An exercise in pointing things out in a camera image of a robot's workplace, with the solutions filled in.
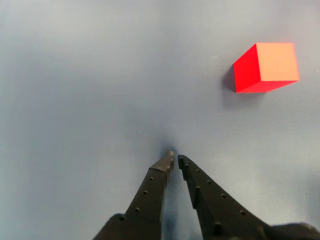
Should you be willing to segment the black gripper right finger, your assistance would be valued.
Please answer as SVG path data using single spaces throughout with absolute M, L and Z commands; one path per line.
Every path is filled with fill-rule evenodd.
M 270 226 L 232 198 L 194 161 L 178 156 L 204 240 L 270 240 Z

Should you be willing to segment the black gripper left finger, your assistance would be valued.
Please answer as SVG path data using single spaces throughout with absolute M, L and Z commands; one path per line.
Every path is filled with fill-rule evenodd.
M 95 240 L 160 240 L 167 185 L 174 168 L 175 153 L 167 152 L 145 175 L 128 209 L 113 215 Z

